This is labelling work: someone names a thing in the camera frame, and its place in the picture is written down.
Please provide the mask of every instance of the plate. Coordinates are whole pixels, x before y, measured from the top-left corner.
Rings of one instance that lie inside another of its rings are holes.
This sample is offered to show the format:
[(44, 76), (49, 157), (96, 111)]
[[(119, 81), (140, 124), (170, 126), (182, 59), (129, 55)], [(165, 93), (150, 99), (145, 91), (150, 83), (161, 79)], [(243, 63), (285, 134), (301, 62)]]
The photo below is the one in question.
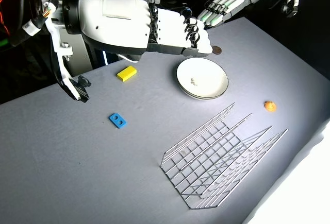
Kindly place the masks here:
[(176, 71), (180, 87), (190, 96), (214, 99), (228, 88), (226, 72), (216, 63), (205, 58), (189, 58)]

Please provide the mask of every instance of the blue block with holes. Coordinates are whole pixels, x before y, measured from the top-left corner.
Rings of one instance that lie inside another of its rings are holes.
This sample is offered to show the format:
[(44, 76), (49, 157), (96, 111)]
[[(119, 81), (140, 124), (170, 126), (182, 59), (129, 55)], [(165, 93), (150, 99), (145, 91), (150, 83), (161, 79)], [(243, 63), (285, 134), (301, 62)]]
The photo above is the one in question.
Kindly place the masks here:
[(114, 113), (109, 117), (110, 121), (114, 123), (119, 129), (126, 125), (126, 121), (118, 113)]

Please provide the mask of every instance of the table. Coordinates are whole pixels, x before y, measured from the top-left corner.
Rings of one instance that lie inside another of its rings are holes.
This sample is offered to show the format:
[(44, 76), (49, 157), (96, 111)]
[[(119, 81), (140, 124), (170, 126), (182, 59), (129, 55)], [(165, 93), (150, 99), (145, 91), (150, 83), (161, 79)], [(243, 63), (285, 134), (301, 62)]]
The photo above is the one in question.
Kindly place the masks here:
[[(175, 80), (185, 57), (146, 53), (85, 73), (90, 100), (58, 85), (0, 106), (0, 220), (7, 223), (241, 223), (316, 129), (330, 117), (330, 82), (242, 18), (208, 30), (229, 77), (223, 96), (193, 99)], [(277, 103), (275, 113), (263, 102)], [(247, 131), (289, 131), (219, 207), (190, 210), (159, 167), (163, 153), (235, 102)], [(127, 126), (108, 116), (118, 112)]]

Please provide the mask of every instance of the wire rack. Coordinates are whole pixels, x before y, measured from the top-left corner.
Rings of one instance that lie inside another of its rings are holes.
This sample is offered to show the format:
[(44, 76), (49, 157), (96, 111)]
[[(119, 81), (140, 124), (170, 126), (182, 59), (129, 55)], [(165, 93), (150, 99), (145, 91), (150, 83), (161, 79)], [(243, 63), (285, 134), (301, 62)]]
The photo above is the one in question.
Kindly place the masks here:
[(191, 209), (219, 206), (287, 130), (264, 143), (268, 127), (244, 140), (224, 123), (230, 105), (164, 153), (161, 168)]

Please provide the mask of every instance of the screw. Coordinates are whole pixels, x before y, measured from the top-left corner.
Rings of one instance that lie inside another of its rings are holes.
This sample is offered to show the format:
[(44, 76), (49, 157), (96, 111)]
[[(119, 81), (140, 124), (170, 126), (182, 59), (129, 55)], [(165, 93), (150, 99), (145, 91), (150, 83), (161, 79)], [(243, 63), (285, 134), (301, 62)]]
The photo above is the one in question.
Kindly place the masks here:
[(69, 45), (69, 43), (67, 43), (67, 42), (63, 42), (62, 43), (62, 47), (64, 47), (64, 48), (68, 48), (70, 45)]
[(218, 46), (212, 46), (212, 49), (213, 49), (212, 52), (216, 55), (219, 55), (222, 52), (222, 49)]

